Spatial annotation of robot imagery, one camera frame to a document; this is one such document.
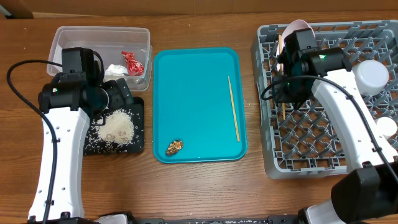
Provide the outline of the white tissue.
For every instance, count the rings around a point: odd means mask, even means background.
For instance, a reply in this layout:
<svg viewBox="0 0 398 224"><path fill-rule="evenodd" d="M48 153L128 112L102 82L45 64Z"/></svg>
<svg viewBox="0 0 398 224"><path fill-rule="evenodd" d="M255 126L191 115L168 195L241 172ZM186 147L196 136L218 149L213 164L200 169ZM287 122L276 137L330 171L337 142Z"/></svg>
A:
<svg viewBox="0 0 398 224"><path fill-rule="evenodd" d="M122 65L111 64L104 73L104 82L118 79L119 76L128 76L127 68Z"/></svg>

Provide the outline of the red strawberry candy wrapper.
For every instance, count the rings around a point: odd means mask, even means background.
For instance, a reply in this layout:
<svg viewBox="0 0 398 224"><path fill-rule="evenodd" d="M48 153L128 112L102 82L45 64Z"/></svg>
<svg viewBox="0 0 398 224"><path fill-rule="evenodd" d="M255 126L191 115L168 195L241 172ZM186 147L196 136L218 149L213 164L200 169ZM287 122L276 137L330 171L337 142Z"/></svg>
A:
<svg viewBox="0 0 398 224"><path fill-rule="evenodd" d="M132 52L121 52L126 62L126 68L129 76L141 76L144 74L144 66L135 59L135 55Z"/></svg>

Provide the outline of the wooden chopstick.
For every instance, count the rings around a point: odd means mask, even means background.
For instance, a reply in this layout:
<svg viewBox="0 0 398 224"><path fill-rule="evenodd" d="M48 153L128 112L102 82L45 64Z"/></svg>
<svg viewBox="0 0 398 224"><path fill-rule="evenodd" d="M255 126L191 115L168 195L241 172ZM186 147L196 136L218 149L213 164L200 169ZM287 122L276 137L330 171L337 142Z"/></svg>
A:
<svg viewBox="0 0 398 224"><path fill-rule="evenodd" d="M279 36L278 36L278 41L279 41L279 56L280 56L281 53L282 53L282 51L283 51L283 46L282 46L283 41L282 41L282 35L281 35L281 34L279 34ZM283 66L283 63L280 63L279 73L280 73L281 75L284 74L284 66ZM281 106L282 106L282 118L283 118L283 120L285 120L285 119L286 119L286 118L285 118L285 104L282 103Z"/></svg>
<svg viewBox="0 0 398 224"><path fill-rule="evenodd" d="M237 120L237 116L236 116L236 108L235 108L235 104L234 104L234 96L233 96L233 89L232 89L232 85L231 85L230 76L228 76L228 85L229 85L229 95L231 98L231 107L232 107L232 112L233 112L234 127L235 127L235 131L236 131L236 139L237 139L237 142L240 142L238 120Z"/></svg>

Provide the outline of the large pink plate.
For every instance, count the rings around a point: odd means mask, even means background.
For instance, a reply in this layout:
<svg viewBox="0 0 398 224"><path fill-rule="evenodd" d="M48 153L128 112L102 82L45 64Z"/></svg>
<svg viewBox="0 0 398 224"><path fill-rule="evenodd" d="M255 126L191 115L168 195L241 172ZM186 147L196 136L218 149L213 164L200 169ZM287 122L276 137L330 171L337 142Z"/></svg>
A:
<svg viewBox="0 0 398 224"><path fill-rule="evenodd" d="M293 22L291 22L283 31L282 35L282 41L283 41L283 49L284 49L284 39L290 35L293 31L295 30L301 30L301 29L310 29L312 31L312 35L313 37L315 36L314 31L312 29L312 27L304 20L301 19L297 19ZM277 46L277 52L276 52L276 57L279 57L279 41L278 41L278 46Z"/></svg>

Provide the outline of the brown food scrap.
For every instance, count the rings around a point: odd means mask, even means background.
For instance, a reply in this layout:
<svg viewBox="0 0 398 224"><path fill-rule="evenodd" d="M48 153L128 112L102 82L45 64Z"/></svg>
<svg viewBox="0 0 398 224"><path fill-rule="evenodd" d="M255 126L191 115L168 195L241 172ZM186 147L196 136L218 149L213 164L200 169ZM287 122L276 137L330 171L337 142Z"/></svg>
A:
<svg viewBox="0 0 398 224"><path fill-rule="evenodd" d="M183 148L183 142L181 140L174 140L171 142L166 150L167 156L172 156L178 153Z"/></svg>

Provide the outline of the grey white bowl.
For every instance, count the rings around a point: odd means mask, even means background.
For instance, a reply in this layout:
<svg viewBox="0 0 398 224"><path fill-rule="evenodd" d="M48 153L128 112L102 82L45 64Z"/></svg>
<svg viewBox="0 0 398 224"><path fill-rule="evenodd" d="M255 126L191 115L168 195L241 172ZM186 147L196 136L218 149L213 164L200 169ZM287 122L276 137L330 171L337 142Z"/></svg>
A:
<svg viewBox="0 0 398 224"><path fill-rule="evenodd" d="M376 60L365 60L352 69L360 94L374 96L383 91L389 80L387 68Z"/></svg>

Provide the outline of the cream white cup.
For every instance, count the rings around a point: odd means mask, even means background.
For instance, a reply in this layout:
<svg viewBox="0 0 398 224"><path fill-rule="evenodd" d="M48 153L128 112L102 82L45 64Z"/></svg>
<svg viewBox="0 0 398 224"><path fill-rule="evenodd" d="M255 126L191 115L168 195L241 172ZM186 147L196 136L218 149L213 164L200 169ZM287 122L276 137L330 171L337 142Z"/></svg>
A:
<svg viewBox="0 0 398 224"><path fill-rule="evenodd" d="M392 118L380 117L375 120L375 123L385 139L389 139L397 132L397 124Z"/></svg>

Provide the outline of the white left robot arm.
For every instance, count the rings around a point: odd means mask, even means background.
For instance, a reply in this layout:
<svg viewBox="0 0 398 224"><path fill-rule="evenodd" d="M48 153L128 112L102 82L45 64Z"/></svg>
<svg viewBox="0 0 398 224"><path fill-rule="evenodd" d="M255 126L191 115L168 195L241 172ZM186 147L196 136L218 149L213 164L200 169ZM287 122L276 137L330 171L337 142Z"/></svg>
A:
<svg viewBox="0 0 398 224"><path fill-rule="evenodd" d="M81 170L90 124L134 99L122 78L104 81L99 53L75 47L62 50L62 71L44 85L38 101L44 145L28 222L83 218Z"/></svg>

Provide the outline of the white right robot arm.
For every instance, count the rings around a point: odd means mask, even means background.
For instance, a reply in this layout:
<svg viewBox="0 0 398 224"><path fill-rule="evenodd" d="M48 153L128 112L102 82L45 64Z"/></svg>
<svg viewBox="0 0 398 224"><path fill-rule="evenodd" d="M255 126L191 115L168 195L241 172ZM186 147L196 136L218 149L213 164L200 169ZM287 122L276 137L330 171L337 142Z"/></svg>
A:
<svg viewBox="0 0 398 224"><path fill-rule="evenodd" d="M377 128L343 50L322 50L311 28L299 29L284 38L278 62L283 74L268 86L271 98L298 109L314 96L343 147L348 170L330 199L301 209L298 222L360 223L396 214L397 150Z"/></svg>

